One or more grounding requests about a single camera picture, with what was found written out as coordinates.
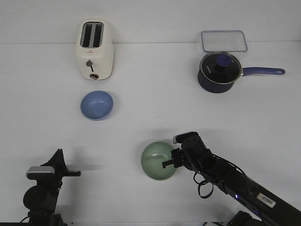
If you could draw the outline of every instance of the white tabletop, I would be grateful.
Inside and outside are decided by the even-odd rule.
[[[154,141],[196,131],[211,151],[230,160],[301,209],[301,43],[250,42],[236,54],[243,67],[285,75],[241,77],[213,94],[197,81],[199,43],[115,44],[112,75],[84,79],[74,44],[0,45],[0,219],[27,214],[23,195],[31,166],[62,148],[79,178],[64,178],[56,212],[66,222],[204,222],[246,210],[217,188],[198,197],[193,172],[180,168],[155,181],[140,166]],[[111,115],[91,121],[79,105],[90,91],[114,99]]]

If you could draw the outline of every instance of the saucepan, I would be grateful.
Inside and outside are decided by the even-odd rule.
[[[240,76],[250,74],[285,74],[282,68],[246,67],[227,52],[212,52],[203,57],[199,65],[198,82],[207,91],[228,91]]]

